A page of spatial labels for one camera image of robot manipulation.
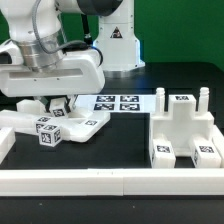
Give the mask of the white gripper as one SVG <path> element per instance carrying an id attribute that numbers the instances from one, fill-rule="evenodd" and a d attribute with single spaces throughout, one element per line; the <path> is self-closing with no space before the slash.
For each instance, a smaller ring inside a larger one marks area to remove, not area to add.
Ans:
<path id="1" fill-rule="evenodd" d="M 0 91 L 7 97 L 34 96 L 44 111 L 49 100 L 44 96 L 66 96 L 66 110 L 76 108 L 77 95 L 99 93 L 105 85 L 96 50 L 68 52 L 56 68 L 33 72 L 24 65 L 0 65 Z"/>

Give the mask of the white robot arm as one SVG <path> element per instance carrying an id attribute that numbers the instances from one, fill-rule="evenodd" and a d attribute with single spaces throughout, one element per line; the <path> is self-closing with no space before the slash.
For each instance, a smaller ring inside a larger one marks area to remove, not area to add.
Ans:
<path id="1" fill-rule="evenodd" d="M 0 92 L 8 97 L 76 96 L 100 92 L 107 73 L 143 67 L 134 34 L 134 0 L 0 0 L 9 39 L 0 54 Z M 98 36 L 67 36 L 64 14 L 98 18 Z"/>

